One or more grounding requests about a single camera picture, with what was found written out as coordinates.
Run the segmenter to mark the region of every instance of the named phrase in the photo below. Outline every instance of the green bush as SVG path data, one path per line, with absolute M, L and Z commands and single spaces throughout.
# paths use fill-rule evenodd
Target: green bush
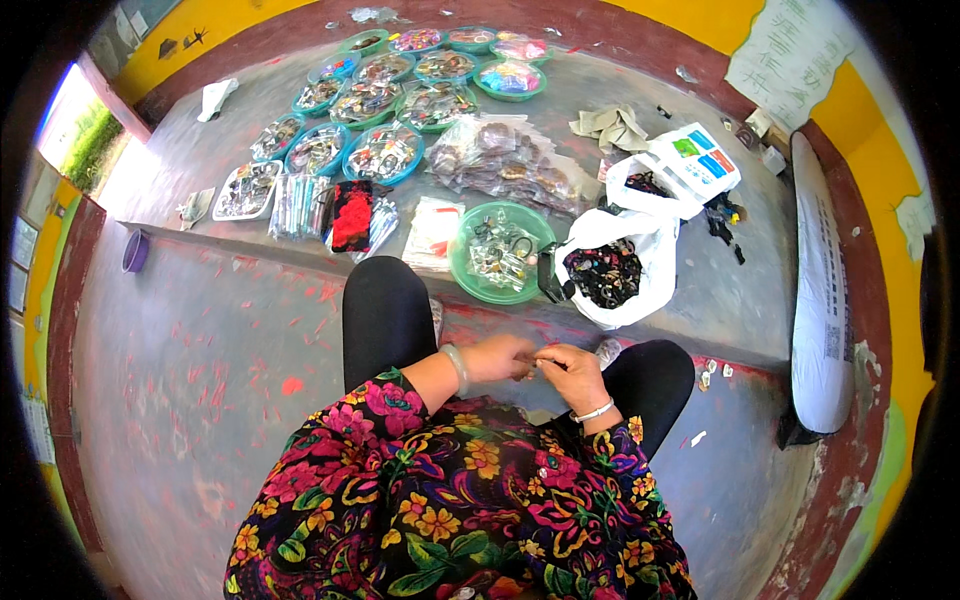
M 78 125 L 81 132 L 63 163 L 63 174 L 88 194 L 97 186 L 101 160 L 113 138 L 123 131 L 123 126 L 106 107 L 96 111 L 92 119 L 85 114 L 78 119 Z

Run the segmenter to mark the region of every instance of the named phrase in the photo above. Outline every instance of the floral blouse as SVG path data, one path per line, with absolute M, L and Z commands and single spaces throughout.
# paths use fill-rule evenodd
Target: floral blouse
M 430 418 L 392 369 L 290 437 L 224 595 L 695 598 L 642 435 L 633 418 L 564 447 L 487 397 Z

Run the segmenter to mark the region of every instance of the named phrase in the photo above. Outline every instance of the woman's left hand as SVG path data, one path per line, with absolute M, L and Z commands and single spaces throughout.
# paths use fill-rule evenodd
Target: woman's left hand
M 499 381 L 507 377 L 519 381 L 533 365 L 534 343 L 507 333 L 458 350 L 470 383 Z

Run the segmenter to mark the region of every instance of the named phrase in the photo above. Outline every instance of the rag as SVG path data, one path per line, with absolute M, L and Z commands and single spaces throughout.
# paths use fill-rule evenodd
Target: rag
M 636 123 L 630 105 L 616 105 L 595 112 L 580 111 L 578 121 L 570 121 L 576 135 L 599 140 L 600 150 L 609 153 L 616 146 L 627 152 L 643 152 L 649 148 L 647 132 Z

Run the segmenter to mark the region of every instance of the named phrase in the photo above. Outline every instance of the woman's right hand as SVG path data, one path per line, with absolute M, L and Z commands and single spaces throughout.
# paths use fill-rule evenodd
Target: woman's right hand
M 610 401 L 600 373 L 600 361 L 593 352 L 570 344 L 555 344 L 539 349 L 534 357 L 537 368 L 578 416 L 595 411 Z

